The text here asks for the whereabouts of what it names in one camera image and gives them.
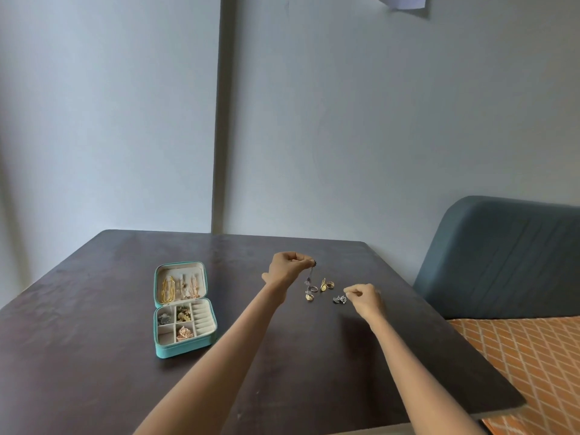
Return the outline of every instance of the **jewelry box lid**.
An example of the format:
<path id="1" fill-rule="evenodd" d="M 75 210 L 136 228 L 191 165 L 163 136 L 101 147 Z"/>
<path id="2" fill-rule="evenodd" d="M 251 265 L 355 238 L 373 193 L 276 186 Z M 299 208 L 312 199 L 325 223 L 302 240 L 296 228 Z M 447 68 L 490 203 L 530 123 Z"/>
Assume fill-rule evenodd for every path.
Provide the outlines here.
<path id="1" fill-rule="evenodd" d="M 204 263 L 185 261 L 162 264 L 155 270 L 153 296 L 157 307 L 204 298 L 208 293 Z"/>

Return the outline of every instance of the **person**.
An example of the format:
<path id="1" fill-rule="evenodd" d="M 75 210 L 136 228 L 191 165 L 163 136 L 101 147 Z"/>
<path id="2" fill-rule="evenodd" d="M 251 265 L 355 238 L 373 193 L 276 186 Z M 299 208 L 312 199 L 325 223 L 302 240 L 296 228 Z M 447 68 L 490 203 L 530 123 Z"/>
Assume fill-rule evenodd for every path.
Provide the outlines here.
<path id="1" fill-rule="evenodd" d="M 219 434 L 270 320 L 286 299 L 286 290 L 303 270 L 314 265 L 310 256 L 301 253 L 275 254 L 268 272 L 262 274 L 262 290 L 155 406 L 134 435 L 177 435 L 188 427 L 195 427 L 199 434 Z M 379 340 L 415 433 L 484 434 L 389 324 L 380 293 L 373 285 L 357 284 L 344 292 Z M 200 408 L 203 413 L 190 411 Z"/>

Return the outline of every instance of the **teal jewelry box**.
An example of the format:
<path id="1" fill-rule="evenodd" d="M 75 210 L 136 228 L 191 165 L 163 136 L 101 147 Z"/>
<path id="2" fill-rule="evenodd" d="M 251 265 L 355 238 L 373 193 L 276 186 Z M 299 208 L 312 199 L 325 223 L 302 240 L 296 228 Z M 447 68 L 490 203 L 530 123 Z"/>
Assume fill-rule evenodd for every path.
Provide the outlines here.
<path id="1" fill-rule="evenodd" d="M 207 293 L 203 263 L 189 261 L 157 267 L 153 284 L 157 357 L 177 356 L 215 342 L 218 323 Z"/>

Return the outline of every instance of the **table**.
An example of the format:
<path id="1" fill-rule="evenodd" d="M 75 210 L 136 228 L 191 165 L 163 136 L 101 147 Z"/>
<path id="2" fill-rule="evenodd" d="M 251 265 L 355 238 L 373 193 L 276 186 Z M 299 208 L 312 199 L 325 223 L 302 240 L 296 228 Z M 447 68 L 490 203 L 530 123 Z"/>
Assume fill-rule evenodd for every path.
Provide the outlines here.
<path id="1" fill-rule="evenodd" d="M 408 427 L 369 327 L 350 303 L 332 303 L 337 292 L 357 282 L 381 288 L 393 326 L 470 414 L 491 415 L 525 403 L 365 243 L 107 230 L 0 311 L 3 433 L 131 433 L 207 350 L 156 358 L 155 268 L 202 261 L 222 334 L 262 287 L 261 273 L 282 250 L 313 256 L 316 284 L 326 277 L 336 288 L 308 303 L 305 273 L 290 287 L 224 434 L 324 435 Z"/>

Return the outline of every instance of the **orange patterned fabric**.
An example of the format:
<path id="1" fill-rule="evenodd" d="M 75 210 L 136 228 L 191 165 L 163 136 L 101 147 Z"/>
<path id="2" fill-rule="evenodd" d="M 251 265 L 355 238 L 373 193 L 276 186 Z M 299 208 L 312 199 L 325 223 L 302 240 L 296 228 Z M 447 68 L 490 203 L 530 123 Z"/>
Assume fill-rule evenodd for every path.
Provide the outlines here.
<path id="1" fill-rule="evenodd" d="M 449 321 L 526 398 L 495 435 L 580 434 L 580 317 Z"/>

